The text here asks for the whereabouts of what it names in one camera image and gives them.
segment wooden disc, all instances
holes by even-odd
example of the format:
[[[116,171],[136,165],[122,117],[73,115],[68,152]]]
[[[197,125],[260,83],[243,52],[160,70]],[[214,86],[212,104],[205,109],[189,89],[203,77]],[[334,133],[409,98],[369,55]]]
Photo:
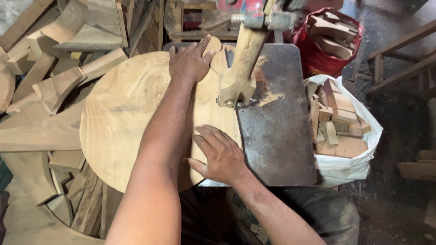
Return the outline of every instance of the wooden disc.
[[[91,168],[124,192],[139,144],[170,83],[168,52],[124,61],[107,72],[86,99],[80,142]]]

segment red sack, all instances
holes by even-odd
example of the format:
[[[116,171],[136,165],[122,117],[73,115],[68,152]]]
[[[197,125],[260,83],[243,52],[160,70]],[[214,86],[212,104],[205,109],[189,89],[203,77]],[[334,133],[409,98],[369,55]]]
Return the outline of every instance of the red sack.
[[[351,20],[358,27],[358,34],[353,40],[354,44],[356,45],[356,49],[353,51],[353,55],[348,60],[343,60],[324,52],[306,32],[307,21],[309,20],[310,16],[327,11],[337,15],[342,20]],[[363,26],[360,25],[359,22],[345,14],[340,13],[339,11],[336,11],[333,8],[324,8],[307,15],[303,26],[300,28],[300,30],[298,30],[291,41],[292,44],[296,45],[300,49],[304,79],[318,74],[326,74],[334,78],[340,76],[342,73],[342,68],[344,68],[356,57],[357,51],[359,50],[360,41],[362,39],[362,33]]]

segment metal saw table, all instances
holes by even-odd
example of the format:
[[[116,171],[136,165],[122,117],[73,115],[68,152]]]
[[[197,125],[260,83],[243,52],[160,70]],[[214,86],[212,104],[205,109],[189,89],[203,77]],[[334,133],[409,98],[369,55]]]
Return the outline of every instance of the metal saw table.
[[[189,44],[168,43],[163,50]],[[233,55],[226,49],[228,67],[232,66]],[[300,51],[293,44],[265,44],[260,53],[263,55],[266,62],[261,72],[265,79],[259,82],[256,78],[257,88],[249,105],[236,107],[245,162],[267,186],[313,185],[317,176]],[[273,99],[259,106],[266,96]],[[227,185],[206,179],[199,186]]]

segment dark pants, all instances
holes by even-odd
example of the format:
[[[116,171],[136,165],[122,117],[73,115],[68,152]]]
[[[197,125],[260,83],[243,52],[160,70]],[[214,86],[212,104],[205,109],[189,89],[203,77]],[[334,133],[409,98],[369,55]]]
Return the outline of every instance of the dark pants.
[[[329,245],[355,245],[359,234],[359,214],[354,203],[345,195],[328,188],[270,187],[286,205],[298,213]],[[265,233],[241,198],[234,193],[232,201],[238,215],[251,229]],[[182,208],[182,244],[227,244],[208,228],[199,211],[192,190],[180,194]]]

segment person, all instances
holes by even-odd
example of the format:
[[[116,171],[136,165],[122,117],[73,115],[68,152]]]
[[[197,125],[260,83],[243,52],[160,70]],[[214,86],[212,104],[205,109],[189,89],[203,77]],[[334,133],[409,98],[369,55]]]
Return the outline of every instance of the person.
[[[171,81],[144,131],[106,245],[225,244],[205,230],[204,221],[197,227],[192,225],[199,216],[185,205],[185,198],[179,197],[177,191],[181,139],[191,91],[206,76],[215,54],[210,51],[202,57],[210,39],[208,35],[198,44],[180,48],[177,54],[174,46],[169,50]],[[204,178],[231,186],[273,244],[357,244],[356,208],[339,192],[310,187],[278,191],[282,199],[306,212],[306,216],[299,215],[277,197],[280,193],[273,194],[277,190],[268,190],[256,179],[244,162],[243,152],[227,134],[210,125],[201,125],[196,131],[199,135],[192,139],[208,161],[205,164],[189,158],[189,165]]]

